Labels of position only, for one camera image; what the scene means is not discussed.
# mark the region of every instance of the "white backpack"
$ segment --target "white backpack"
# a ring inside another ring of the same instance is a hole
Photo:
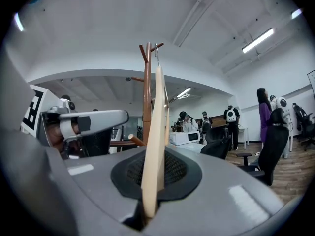
[[[233,110],[234,110],[234,108],[231,108],[230,110],[228,110],[226,112],[226,121],[228,123],[236,121],[236,115],[235,115],[235,112]]]

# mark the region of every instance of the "office chair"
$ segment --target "office chair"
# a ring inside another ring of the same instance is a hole
[[[311,145],[315,145],[315,140],[313,139],[315,135],[315,125],[310,121],[310,114],[306,114],[305,111],[296,105],[296,103],[293,103],[293,109],[295,111],[296,119],[297,119],[297,129],[299,131],[302,130],[301,135],[299,136],[299,141],[300,138],[307,138],[308,140],[301,142],[301,145],[304,146],[304,151],[307,150],[307,148]]]
[[[207,145],[202,148],[201,154],[214,156],[225,159],[228,153],[228,148],[231,144],[231,136],[228,134],[229,124],[214,127],[208,130],[206,134]]]
[[[112,138],[113,129],[99,132],[82,138],[85,147],[86,156],[99,156],[109,154],[110,140]]]
[[[277,165],[289,138],[289,130],[286,127],[283,127],[283,124],[286,123],[283,120],[281,108],[272,111],[270,121],[273,124],[280,125],[268,126],[266,141],[258,160],[259,167],[248,165],[247,157],[252,156],[252,154],[237,154],[238,157],[243,157],[244,159],[244,166],[239,167],[269,186],[272,185],[275,166]]]

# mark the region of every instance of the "whiteboard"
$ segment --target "whiteboard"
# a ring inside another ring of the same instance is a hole
[[[315,95],[315,70],[308,73],[307,76],[309,77],[309,80],[311,82],[311,86],[312,86],[312,89],[313,89],[313,93]]]

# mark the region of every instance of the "woman in purple dress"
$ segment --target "woman in purple dress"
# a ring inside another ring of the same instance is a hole
[[[262,144],[264,144],[267,136],[267,124],[269,123],[271,114],[271,105],[268,100],[268,92],[265,88],[259,88],[257,90],[257,98],[259,102],[260,114],[260,139],[262,141]]]

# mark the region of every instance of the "black pants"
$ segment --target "black pants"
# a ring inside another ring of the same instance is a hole
[[[235,124],[230,124],[228,127],[228,133],[231,136],[231,138],[233,138],[233,149],[237,148],[238,145],[238,126]]]

